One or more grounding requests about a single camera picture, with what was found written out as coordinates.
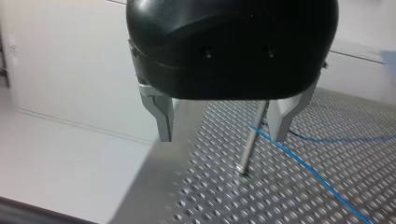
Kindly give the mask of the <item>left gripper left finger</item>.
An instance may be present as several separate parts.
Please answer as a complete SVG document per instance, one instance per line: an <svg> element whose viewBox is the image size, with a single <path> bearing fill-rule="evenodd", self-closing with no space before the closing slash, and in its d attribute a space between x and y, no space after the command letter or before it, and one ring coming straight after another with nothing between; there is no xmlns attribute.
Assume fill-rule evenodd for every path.
<svg viewBox="0 0 396 224"><path fill-rule="evenodd" d="M128 41L133 58L135 77L143 106L156 119L159 139L171 142L174 124L174 108L172 98L153 88L143 78L142 69L138 65L137 49L131 40Z"/></svg>

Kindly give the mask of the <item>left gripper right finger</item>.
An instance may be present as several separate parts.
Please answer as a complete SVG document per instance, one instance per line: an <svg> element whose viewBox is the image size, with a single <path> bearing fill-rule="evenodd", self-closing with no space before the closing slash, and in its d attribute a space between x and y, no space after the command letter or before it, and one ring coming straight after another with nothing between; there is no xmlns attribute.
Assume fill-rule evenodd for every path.
<svg viewBox="0 0 396 224"><path fill-rule="evenodd" d="M277 65L270 72L267 120L274 141L286 139L293 119L309 105L325 64Z"/></svg>

